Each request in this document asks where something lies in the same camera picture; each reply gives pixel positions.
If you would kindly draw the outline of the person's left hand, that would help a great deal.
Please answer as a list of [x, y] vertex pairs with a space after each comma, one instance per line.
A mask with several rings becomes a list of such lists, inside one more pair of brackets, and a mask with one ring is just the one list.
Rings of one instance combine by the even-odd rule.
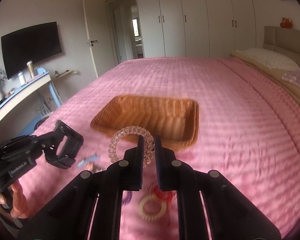
[[4, 209], [3, 205], [6, 204], [6, 198], [4, 195], [0, 194], [0, 214], [6, 218], [7, 220], [15, 219], [26, 219], [29, 217], [29, 206], [27, 203], [27, 199], [23, 194], [23, 189], [18, 180], [16, 180], [13, 184], [11, 184], [11, 191], [13, 193], [13, 207], [8, 214]]

